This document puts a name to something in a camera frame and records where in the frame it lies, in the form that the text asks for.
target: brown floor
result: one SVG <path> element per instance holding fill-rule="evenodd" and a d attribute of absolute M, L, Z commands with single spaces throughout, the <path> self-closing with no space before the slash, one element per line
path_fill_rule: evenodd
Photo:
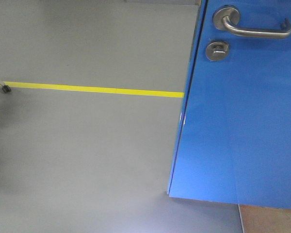
<path fill-rule="evenodd" d="M 291 210 L 240 206 L 244 233 L 291 233 Z"/>

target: blue door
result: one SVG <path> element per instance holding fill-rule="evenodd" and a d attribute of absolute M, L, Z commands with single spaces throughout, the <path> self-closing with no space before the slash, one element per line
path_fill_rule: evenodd
<path fill-rule="evenodd" d="M 171 197 L 291 208 L 289 22 L 291 0 L 203 1 Z"/>

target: rubber foot cap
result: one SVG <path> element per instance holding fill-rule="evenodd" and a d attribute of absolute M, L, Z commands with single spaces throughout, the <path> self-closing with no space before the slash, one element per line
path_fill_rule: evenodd
<path fill-rule="evenodd" d="M 12 91 L 11 88 L 8 85 L 3 86 L 2 90 L 3 90 L 4 93 L 9 93 L 9 92 Z"/>

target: yellow floor line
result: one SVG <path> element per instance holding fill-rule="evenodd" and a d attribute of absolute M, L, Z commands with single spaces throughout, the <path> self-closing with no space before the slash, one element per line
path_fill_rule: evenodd
<path fill-rule="evenodd" d="M 18 82 L 5 82 L 5 84 L 9 85 L 10 87 L 20 87 L 20 88 L 112 93 L 112 94 L 137 95 L 137 96 L 160 96 L 160 97 L 173 97 L 173 98 L 182 98 L 184 96 L 183 92 L 135 90 L 135 89 L 109 88 L 109 87 L 97 87 L 97 86 L 71 86 L 71 85 L 60 85 L 60 84 L 18 83 Z"/>

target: floor marking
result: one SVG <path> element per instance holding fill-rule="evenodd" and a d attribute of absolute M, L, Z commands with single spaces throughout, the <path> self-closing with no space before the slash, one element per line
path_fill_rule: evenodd
<path fill-rule="evenodd" d="M 10 87 L 19 87 L 19 88 L 112 93 L 112 94 L 122 94 L 122 95 L 159 96 L 159 97 L 172 97 L 172 98 L 182 98 L 184 96 L 183 92 L 135 90 L 135 89 L 97 87 L 97 86 L 73 86 L 73 85 L 61 85 L 61 84 L 18 83 L 18 82 L 5 82 L 5 84 Z"/>

